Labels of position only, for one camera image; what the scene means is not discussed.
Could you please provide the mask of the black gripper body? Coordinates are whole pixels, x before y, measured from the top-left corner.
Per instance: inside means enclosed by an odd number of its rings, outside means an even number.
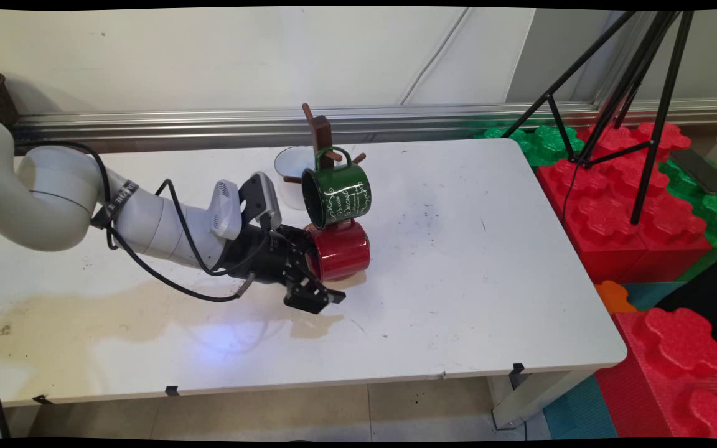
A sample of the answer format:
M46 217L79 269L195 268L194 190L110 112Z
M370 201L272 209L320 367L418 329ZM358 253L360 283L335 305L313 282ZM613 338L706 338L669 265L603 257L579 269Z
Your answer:
M284 284L289 241L275 231L265 232L258 226L246 226L236 240L228 242L223 252L223 269L230 277L262 284Z

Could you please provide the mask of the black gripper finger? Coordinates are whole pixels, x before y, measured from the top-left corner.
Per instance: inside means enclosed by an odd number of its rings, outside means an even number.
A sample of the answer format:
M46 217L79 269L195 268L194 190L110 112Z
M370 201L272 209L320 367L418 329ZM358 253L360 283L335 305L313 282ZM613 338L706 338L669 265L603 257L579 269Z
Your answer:
M345 292L326 287L313 273L288 273L285 286L285 306L315 315L328 304L340 304L346 298Z
M287 265L298 269L302 275L315 276L316 272L312 269L310 260L314 246L309 233L293 226L279 226L277 233L288 242Z

